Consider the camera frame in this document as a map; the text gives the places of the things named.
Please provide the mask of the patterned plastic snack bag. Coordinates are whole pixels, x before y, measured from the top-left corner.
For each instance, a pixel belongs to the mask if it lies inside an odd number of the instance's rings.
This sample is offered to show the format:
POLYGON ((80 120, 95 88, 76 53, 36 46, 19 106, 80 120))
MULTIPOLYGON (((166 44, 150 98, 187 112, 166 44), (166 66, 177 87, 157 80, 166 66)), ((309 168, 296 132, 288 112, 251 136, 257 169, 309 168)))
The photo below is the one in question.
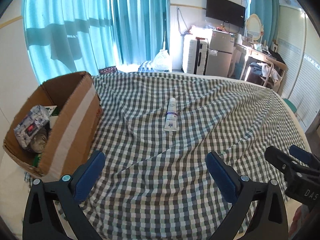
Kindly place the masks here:
POLYGON ((41 105, 34 106, 14 128, 14 135, 23 149, 26 149, 35 135, 49 123, 49 112, 41 105))

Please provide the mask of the brown cardboard box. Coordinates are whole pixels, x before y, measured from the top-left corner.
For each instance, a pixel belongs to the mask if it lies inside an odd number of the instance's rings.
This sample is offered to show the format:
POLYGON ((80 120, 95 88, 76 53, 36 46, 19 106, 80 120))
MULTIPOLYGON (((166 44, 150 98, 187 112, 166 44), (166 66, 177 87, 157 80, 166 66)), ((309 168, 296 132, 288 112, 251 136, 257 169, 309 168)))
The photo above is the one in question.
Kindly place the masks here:
POLYGON ((100 99, 88 72, 58 76, 44 82, 27 99, 11 123, 3 148, 33 177, 60 179, 87 161, 101 112, 100 99), (57 106, 60 113, 39 164, 34 167, 34 155, 19 145, 14 128, 36 105, 57 106))

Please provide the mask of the white ointment tube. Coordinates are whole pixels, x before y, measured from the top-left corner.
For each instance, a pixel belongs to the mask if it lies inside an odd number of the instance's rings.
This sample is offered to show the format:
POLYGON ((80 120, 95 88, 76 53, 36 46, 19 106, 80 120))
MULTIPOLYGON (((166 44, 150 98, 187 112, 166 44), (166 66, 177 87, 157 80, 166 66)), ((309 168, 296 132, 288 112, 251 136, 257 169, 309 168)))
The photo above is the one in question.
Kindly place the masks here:
POLYGON ((177 131, 177 102, 175 98, 170 98, 169 100, 164 130, 172 132, 177 131))

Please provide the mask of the wooden desk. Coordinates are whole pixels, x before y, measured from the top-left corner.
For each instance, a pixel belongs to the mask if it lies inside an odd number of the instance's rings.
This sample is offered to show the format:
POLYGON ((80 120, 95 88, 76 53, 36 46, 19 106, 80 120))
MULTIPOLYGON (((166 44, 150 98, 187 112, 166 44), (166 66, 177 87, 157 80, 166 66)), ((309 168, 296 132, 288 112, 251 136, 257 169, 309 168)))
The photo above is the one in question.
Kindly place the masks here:
POLYGON ((255 83, 278 92, 287 71, 279 54, 260 52, 248 46, 234 47, 228 77, 255 83))

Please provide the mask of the green checkered tablecloth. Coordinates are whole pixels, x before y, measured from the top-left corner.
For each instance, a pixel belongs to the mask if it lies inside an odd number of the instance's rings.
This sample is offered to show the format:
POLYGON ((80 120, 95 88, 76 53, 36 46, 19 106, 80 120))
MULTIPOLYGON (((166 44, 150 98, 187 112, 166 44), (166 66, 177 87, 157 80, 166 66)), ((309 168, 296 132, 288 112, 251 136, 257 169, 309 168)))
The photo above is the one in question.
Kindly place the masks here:
POLYGON ((231 207, 207 171, 207 153, 284 188, 264 150, 309 148, 291 109, 268 88, 168 73, 105 74, 93 84, 102 115, 92 148, 106 160, 80 207, 102 239, 205 239, 231 207), (176 132, 164 130, 170 98, 176 132))

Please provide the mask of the silver mini fridge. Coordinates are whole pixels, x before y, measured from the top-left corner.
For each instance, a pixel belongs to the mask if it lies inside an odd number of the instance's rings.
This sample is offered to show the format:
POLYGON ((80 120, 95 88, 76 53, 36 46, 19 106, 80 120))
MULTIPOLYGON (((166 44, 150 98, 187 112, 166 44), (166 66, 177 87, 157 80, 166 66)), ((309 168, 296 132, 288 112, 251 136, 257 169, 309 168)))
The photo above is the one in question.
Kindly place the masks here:
POLYGON ((206 75, 227 77, 234 48, 234 35, 212 31, 208 47, 206 75))

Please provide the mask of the oval vanity mirror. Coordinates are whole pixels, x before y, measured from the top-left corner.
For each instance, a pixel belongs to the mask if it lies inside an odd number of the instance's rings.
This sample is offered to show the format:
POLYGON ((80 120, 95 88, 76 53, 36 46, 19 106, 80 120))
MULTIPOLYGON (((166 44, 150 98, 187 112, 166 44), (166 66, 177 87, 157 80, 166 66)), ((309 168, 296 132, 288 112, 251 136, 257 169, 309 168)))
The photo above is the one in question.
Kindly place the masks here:
POLYGON ((251 14, 246 21, 246 33, 252 36, 253 42, 259 42, 264 34, 264 26, 257 14, 251 14))

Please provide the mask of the white suitcase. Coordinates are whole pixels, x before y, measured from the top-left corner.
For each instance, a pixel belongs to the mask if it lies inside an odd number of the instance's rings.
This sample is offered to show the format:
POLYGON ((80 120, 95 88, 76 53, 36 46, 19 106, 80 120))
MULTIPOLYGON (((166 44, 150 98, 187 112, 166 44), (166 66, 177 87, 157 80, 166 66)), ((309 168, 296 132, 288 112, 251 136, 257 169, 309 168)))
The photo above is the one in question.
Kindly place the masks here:
POLYGON ((208 42, 204 38, 185 35, 183 40, 182 69, 184 73, 204 75, 208 42))

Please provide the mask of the white plastic bag by window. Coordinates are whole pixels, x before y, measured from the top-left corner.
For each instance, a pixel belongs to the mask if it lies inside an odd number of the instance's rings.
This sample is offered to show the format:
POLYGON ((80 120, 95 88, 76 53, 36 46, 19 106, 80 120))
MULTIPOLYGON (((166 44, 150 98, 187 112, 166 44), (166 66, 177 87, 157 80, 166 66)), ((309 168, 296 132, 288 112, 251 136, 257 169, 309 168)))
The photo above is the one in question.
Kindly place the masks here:
POLYGON ((172 72, 172 59, 167 50, 160 50, 152 61, 153 69, 157 72, 172 72))

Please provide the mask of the teal side curtain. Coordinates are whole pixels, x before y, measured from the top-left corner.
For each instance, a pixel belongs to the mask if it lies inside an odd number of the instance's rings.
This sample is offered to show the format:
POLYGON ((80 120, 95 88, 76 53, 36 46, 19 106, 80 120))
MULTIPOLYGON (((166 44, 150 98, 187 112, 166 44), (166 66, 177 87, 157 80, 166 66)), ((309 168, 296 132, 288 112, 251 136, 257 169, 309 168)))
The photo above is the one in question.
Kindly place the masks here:
POLYGON ((263 41, 268 47, 278 34, 279 0, 251 0, 250 12, 256 14, 264 26, 263 41))

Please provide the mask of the teal window curtain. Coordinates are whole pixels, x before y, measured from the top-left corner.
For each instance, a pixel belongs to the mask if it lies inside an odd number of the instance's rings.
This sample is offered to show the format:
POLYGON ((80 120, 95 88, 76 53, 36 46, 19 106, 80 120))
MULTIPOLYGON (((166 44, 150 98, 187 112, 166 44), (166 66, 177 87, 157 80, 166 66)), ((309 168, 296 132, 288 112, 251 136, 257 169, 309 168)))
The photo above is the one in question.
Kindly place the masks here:
POLYGON ((169 47, 170 0, 22 0, 35 77, 135 65, 169 47))

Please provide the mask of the black wall television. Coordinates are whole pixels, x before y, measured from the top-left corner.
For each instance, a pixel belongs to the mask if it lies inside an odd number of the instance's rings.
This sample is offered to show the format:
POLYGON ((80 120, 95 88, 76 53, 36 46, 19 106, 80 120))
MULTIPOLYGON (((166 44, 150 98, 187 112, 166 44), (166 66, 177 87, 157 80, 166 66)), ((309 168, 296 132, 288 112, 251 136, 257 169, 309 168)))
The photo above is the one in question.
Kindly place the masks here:
POLYGON ((245 13, 245 7, 229 0, 206 0, 206 17, 243 28, 245 13))

